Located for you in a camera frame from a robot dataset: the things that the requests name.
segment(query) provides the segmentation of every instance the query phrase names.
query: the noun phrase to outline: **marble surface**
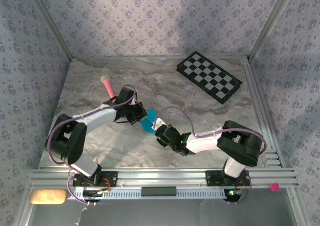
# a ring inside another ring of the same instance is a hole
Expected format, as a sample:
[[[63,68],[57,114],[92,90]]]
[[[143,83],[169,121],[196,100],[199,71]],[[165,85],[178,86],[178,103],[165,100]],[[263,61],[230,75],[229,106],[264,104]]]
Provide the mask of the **marble surface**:
[[[135,86],[139,101],[157,112],[167,106],[178,106],[191,116],[196,132],[221,127],[226,120],[236,121],[259,131],[259,124],[240,60],[212,59],[243,81],[241,88],[220,104],[177,69],[183,58],[124,57],[107,59],[74,59],[70,66],[56,118],[65,113],[77,115],[99,106],[109,99],[102,74],[109,74],[115,94],[124,84]],[[187,118],[175,109],[163,113],[162,119],[180,133],[190,132]],[[181,156],[170,147],[164,148],[154,134],[143,131],[140,123],[108,124],[87,135],[85,153],[102,167],[223,167],[228,156],[220,151],[203,151]],[[261,157],[259,167],[265,166]],[[48,153],[42,155],[40,167],[53,166]]]

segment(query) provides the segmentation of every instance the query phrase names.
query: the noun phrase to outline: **blue object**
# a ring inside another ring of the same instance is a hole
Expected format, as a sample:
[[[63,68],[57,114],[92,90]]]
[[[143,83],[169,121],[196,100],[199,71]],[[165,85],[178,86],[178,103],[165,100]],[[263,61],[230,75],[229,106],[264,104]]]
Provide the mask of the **blue object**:
[[[146,117],[146,119],[142,120],[140,123],[144,131],[155,134],[155,131],[152,129],[152,127],[156,120],[157,113],[155,109],[148,109],[147,111],[148,111],[148,117]]]

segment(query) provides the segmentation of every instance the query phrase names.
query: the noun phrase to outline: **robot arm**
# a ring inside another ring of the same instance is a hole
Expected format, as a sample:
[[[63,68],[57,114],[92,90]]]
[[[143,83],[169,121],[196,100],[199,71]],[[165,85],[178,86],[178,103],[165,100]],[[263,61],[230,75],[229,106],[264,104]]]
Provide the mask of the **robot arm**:
[[[56,130],[51,141],[52,154],[64,161],[71,168],[79,171],[86,181],[92,185],[97,185],[101,181],[101,166],[91,160],[84,152],[86,135],[100,126],[126,118],[129,123],[134,124],[148,116],[147,111],[141,102],[133,99],[129,104],[103,109],[106,106],[123,104],[132,98],[133,90],[123,88],[118,97],[111,98],[103,103],[98,109],[86,112],[82,115],[67,116],[61,115],[54,127],[61,122],[71,118],[78,120],[66,123]],[[222,129],[243,128],[233,121],[225,122]],[[213,135],[212,131],[200,133],[194,136],[192,133],[180,134],[171,125],[167,126],[160,118],[154,126],[157,141],[164,147],[170,146],[175,152],[187,156],[205,150],[222,150],[228,154],[229,158],[224,166],[223,173],[231,178],[238,178],[247,166],[256,166],[262,146],[262,141],[253,134],[243,132],[225,132],[221,135]]]
[[[174,127],[167,126],[162,120],[157,121],[154,126],[157,141],[164,147],[169,145],[175,152],[183,156],[206,150],[222,150],[231,157],[225,163],[223,173],[229,177],[238,178],[247,166],[257,166],[262,141],[256,135],[246,132],[232,131],[215,134],[215,132],[230,128],[248,130],[233,121],[226,121],[222,128],[199,133],[197,136],[192,133],[180,135]]]
[[[94,110],[72,117],[65,114],[59,116],[54,127],[71,118],[80,119],[66,123],[54,133],[51,141],[52,154],[71,168],[81,172],[93,183],[99,181],[101,167],[83,152],[86,135],[102,125],[115,122],[120,118],[126,118],[130,124],[145,119],[148,113],[143,104],[138,103],[136,99],[120,107],[103,109],[126,102],[133,95],[133,90],[124,87],[119,96],[111,98]]]

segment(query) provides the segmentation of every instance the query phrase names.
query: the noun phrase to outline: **cable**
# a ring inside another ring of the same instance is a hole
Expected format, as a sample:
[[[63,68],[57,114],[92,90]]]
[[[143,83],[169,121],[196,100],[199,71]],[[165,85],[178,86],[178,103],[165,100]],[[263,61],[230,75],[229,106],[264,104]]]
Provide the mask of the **cable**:
[[[264,137],[262,137],[261,134],[255,132],[255,131],[252,131],[252,130],[250,130],[250,129],[228,128],[228,129],[222,129],[222,130],[220,130],[220,131],[218,131],[218,132],[213,132],[213,133],[210,133],[210,134],[207,134],[207,135],[202,135],[202,136],[196,135],[196,133],[195,133],[195,131],[194,131],[194,130],[195,130],[194,123],[192,122],[190,116],[189,116],[183,109],[181,109],[180,107],[169,106],[169,107],[164,108],[164,109],[157,115],[157,117],[155,118],[155,121],[154,121],[153,126],[156,125],[157,120],[158,120],[158,118],[160,117],[160,115],[162,114],[162,112],[164,112],[164,110],[169,109],[169,108],[176,108],[176,109],[179,109],[180,111],[183,112],[183,114],[188,118],[188,120],[189,120],[189,122],[190,122],[190,124],[191,124],[192,134],[193,134],[195,137],[197,137],[197,138],[207,138],[207,137],[211,137],[211,136],[216,136],[216,135],[218,135],[218,134],[222,134],[222,133],[224,133],[224,132],[247,132],[247,133],[251,133],[251,134],[253,134],[254,136],[258,137],[258,138],[261,139],[261,141],[263,142],[264,147],[263,147],[263,150],[260,152],[260,155],[263,154],[263,153],[266,151],[266,149],[267,149],[267,142],[266,142],[266,140],[264,139]]]
[[[67,181],[67,183],[66,183],[67,188],[68,188],[68,191],[69,191],[69,193],[75,198],[75,200],[77,200],[78,202],[83,203],[83,204],[88,204],[87,202],[82,201],[82,200],[79,199],[77,196],[75,196],[75,194],[71,191],[69,182],[70,182],[71,178],[74,177],[76,174],[77,174],[77,173],[74,172],[74,173],[71,174],[71,176],[68,178],[68,181]]]
[[[111,188],[111,184],[110,184],[110,181],[109,179],[107,179],[106,177],[104,177],[102,180],[106,181],[108,183],[108,189]]]
[[[243,200],[241,200],[240,202],[237,202],[237,204],[239,204],[239,203],[244,203],[245,201],[247,201],[248,200],[248,198],[249,198],[249,196],[250,196],[250,194],[251,194],[251,191],[252,191],[252,181],[251,181],[251,177],[250,177],[250,174],[249,174],[249,171],[248,170],[244,170],[245,172],[246,172],[246,174],[247,174],[247,176],[248,176],[248,179],[249,179],[249,182],[250,182],[250,187],[249,187],[249,192],[248,192],[248,194],[245,196],[245,198],[243,199]]]
[[[120,124],[120,123],[129,123],[129,121],[122,121],[122,122],[116,122],[116,121],[114,121],[115,123],[118,123],[118,124]]]
[[[137,94],[137,91],[136,91],[136,89],[134,88],[134,86],[132,86],[132,85],[130,85],[130,84],[124,85],[123,88],[126,87],[126,86],[132,87],[133,90],[134,90],[134,93],[133,93],[132,97],[130,97],[130,99],[128,99],[127,101],[122,102],[122,103],[120,103],[120,104],[113,105],[113,106],[106,106],[106,107],[103,107],[103,108],[97,108],[96,110],[94,110],[94,111],[92,111],[92,112],[89,112],[89,113],[87,113],[87,114],[85,114],[85,115],[83,115],[83,116],[74,117],[74,118],[68,119],[68,120],[66,120],[66,121],[63,121],[63,122],[59,123],[56,127],[53,128],[53,130],[51,131],[51,133],[50,133],[50,135],[49,135],[48,143],[47,143],[47,151],[48,151],[48,153],[49,153],[49,158],[50,158],[50,160],[51,160],[53,163],[58,164],[58,165],[65,164],[65,162],[58,162],[58,161],[56,161],[56,160],[54,159],[53,155],[52,155],[51,142],[52,142],[52,138],[53,138],[55,132],[56,132],[60,127],[64,126],[64,125],[67,124],[67,123],[70,123],[70,122],[73,122],[73,121],[77,121],[77,120],[80,120],[80,119],[83,119],[83,118],[92,116],[92,115],[96,114],[97,112],[100,112],[100,111],[103,111],[103,110],[120,107],[120,106],[123,106],[123,105],[125,105],[125,104],[130,103],[130,102],[135,98],[135,96],[136,96],[136,94]]]
[[[234,190],[236,190],[238,187],[239,187],[239,183],[242,182],[242,184],[245,186],[245,189],[242,191],[242,192],[245,192],[246,190],[246,184],[245,184],[245,181],[243,181],[241,178],[239,179],[239,182],[237,184],[237,186],[234,188]]]

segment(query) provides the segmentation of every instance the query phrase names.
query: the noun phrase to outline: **floral wallpaper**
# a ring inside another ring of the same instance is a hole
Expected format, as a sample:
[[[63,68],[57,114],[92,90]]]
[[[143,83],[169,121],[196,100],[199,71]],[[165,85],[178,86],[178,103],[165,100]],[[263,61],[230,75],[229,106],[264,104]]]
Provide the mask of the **floral wallpaper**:
[[[0,225],[12,225],[69,63],[31,0],[0,0],[0,18]]]
[[[248,55],[276,0],[44,0],[75,57]]]
[[[282,152],[320,225],[320,0],[289,0],[253,65]]]

